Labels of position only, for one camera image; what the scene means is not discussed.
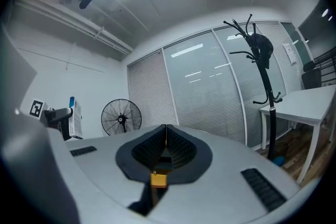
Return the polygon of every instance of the glass wall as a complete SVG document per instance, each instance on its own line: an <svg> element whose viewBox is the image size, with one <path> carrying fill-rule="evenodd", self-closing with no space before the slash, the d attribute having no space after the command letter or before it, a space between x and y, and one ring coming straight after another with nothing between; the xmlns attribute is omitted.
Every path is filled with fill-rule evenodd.
<svg viewBox="0 0 336 224"><path fill-rule="evenodd" d="M231 63L213 33L165 48L164 55L180 125L244 143L242 104Z"/></svg>
<svg viewBox="0 0 336 224"><path fill-rule="evenodd" d="M300 56L301 62L303 65L305 65L307 62L310 62L312 59L310 59L308 50L301 40L301 37L299 33L295 30L295 27L291 23L281 23L290 36L290 39L293 41L294 46L296 47L296 50L298 51L298 54Z"/></svg>
<svg viewBox="0 0 336 224"><path fill-rule="evenodd" d="M253 33L252 24L248 25L248 32L250 34ZM250 47L242 36L235 36L237 30L232 27L216 30L215 33L228 53L242 92L246 112L247 145L249 147L260 145L262 124L259 108L266 106L266 104L253 104L253 101L264 102L266 100L264 84L262 83L257 65L252 63L250 59L247 59L246 54L229 54L234 51L247 51L251 53ZM281 97L285 96L285 84L274 54L270 58L267 72L275 96L278 92L281 92ZM286 131L287 128L287 121L282 121L282 123L278 124L278 133Z"/></svg>

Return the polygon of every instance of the ceiling light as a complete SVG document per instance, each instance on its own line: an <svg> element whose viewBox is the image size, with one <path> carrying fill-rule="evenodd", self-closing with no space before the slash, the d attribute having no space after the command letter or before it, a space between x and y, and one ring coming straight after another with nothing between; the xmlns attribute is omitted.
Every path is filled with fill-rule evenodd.
<svg viewBox="0 0 336 224"><path fill-rule="evenodd" d="M193 47L187 48L185 50L181 50L181 51L179 51L179 52L177 52L175 54L172 54L172 57L174 58L174 57L179 56L181 54L186 54L189 51L192 51L192 50L195 50L195 49L199 49L199 48L202 48L202 47L203 47L203 44L198 44L196 46L193 46Z"/></svg>
<svg viewBox="0 0 336 224"><path fill-rule="evenodd" d="M201 79L196 79L196 80L190 81L189 83L192 83L192 82L195 82L195 81L198 81L198 80L201 80Z"/></svg>
<svg viewBox="0 0 336 224"><path fill-rule="evenodd" d="M201 73L201 71L200 71L200 72L196 72L196 73L192 73L192 74L190 74L190 75L186 75L185 77L190 77L190 76L192 76L192 75L196 75L196 74L199 74L199 73Z"/></svg>
<svg viewBox="0 0 336 224"><path fill-rule="evenodd" d="M242 35L238 35L238 36L236 36L236 35L228 36L228 37L227 37L227 40L236 39L236 38L241 38L241 37L243 37L243 36L242 36Z"/></svg>
<svg viewBox="0 0 336 224"><path fill-rule="evenodd" d="M230 63L226 63L225 65L221 65L221 66L218 66L218 67L224 67L224 66L227 66L227 65L229 65Z"/></svg>
<svg viewBox="0 0 336 224"><path fill-rule="evenodd" d="M324 17L325 15L327 15L327 13L328 13L328 9L326 9L323 13L322 13L322 17Z"/></svg>

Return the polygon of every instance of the fan grille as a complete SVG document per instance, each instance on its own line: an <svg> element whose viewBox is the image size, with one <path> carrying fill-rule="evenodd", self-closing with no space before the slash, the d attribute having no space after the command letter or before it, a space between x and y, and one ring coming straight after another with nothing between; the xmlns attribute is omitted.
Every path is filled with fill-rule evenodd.
<svg viewBox="0 0 336 224"><path fill-rule="evenodd" d="M126 99L116 99L108 103L101 113L101 124L108 135L138 130L142 116L139 108Z"/></svg>

